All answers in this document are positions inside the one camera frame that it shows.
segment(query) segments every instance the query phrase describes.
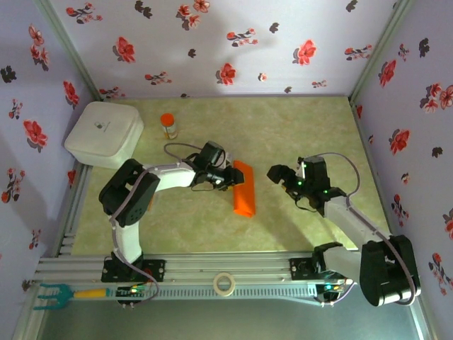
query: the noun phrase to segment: orange object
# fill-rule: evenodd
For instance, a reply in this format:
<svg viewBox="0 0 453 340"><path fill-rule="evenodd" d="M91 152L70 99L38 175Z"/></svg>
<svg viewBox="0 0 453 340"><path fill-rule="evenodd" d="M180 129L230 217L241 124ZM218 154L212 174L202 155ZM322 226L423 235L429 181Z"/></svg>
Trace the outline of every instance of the orange object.
<svg viewBox="0 0 453 340"><path fill-rule="evenodd" d="M171 113L164 113L161 116L161 123L163 126L170 127L175 123L175 118Z"/></svg>
<svg viewBox="0 0 453 340"><path fill-rule="evenodd" d="M241 170L244 177L244 183L233 187L233 211L238 215L252 217L256 213L253 168L242 161L234 161L233 167Z"/></svg>
<svg viewBox="0 0 453 340"><path fill-rule="evenodd" d="M161 124L164 128L165 138L168 140L176 138L178 131L176 129L175 117L171 113L164 113L161 116Z"/></svg>

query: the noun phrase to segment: white box lid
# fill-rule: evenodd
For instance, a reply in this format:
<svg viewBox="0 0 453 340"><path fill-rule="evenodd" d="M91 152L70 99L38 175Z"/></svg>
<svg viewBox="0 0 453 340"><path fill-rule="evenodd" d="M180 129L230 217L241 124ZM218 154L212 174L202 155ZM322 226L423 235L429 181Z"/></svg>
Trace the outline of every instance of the white box lid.
<svg viewBox="0 0 453 340"><path fill-rule="evenodd" d="M139 112L133 106L94 101L85 107L64 147L96 156L115 156L138 118Z"/></svg>

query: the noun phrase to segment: metal frame edge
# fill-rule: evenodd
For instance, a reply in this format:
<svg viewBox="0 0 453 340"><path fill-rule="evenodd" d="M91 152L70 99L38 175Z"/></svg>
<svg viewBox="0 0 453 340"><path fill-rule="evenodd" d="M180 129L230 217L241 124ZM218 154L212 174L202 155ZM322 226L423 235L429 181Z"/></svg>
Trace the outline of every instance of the metal frame edge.
<svg viewBox="0 0 453 340"><path fill-rule="evenodd" d="M57 13L55 12L52 4L49 0L33 0L37 8L40 10L42 16L44 16L47 23L49 23L53 33L57 37L58 41L62 44L63 50L66 52L67 56L79 71L81 78L84 80L90 94L92 95L95 101L101 100L101 95L96 89L93 79L88 73L87 68L84 65L84 62L80 58L79 53L77 52L74 44L71 41L71 38L67 34L62 22L60 21Z"/></svg>
<svg viewBox="0 0 453 340"><path fill-rule="evenodd" d="M389 49L391 39L395 36L401 23L403 22L404 17L409 12L414 3L415 0L400 0L389 21L387 21L387 24L385 26L386 28L381 34L381 37L378 39L376 48L374 49L369 62L365 66L362 74L360 75L357 83L354 86L354 89L352 90L352 93L350 94L350 101L356 101L359 97L360 92L370 80L373 71L378 67L378 61L381 59L381 56Z"/></svg>

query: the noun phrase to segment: yellow handle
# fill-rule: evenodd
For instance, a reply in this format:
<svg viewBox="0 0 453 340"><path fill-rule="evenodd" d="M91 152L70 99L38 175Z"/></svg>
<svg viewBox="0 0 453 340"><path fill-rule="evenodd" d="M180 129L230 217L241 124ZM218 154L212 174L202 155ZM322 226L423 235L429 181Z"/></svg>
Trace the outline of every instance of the yellow handle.
<svg viewBox="0 0 453 340"><path fill-rule="evenodd" d="M80 292L75 292L74 297L76 299L86 299L86 298L104 298L109 293L108 288L99 288L99 289L90 289L82 290Z"/></svg>

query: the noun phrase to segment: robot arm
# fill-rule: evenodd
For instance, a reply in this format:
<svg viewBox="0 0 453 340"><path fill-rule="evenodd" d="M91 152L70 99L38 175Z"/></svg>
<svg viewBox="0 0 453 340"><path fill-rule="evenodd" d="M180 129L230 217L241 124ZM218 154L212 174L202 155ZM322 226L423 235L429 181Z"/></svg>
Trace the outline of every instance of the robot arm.
<svg viewBox="0 0 453 340"><path fill-rule="evenodd" d="M359 249L348 251L338 242L317 246L312 258L313 270L335 271L354 280L374 306L405 300L412 294L411 284L391 250L393 247L410 273L415 295L419 295L420 280L409 239L379 230L354 207L344 191L331 187L323 157L299 158L298 165L297 171L274 165L268 177L274 183L282 181L285 192L296 203L308 198L310 206L339 226Z"/></svg>
<svg viewBox="0 0 453 340"><path fill-rule="evenodd" d="M124 257L130 264L140 261L143 253L139 243L139 220L156 192L175 187L193 188L203 182L209 182L213 188L221 191L244 182L243 174L228 164L227 153L213 142L206 143L199 154L193 154L189 159L175 164L143 166L135 159L127 160L99 195L104 212L111 216L130 194L128 186L136 186L129 202L113 219L114 239L117 243L113 256L120 259Z"/></svg>

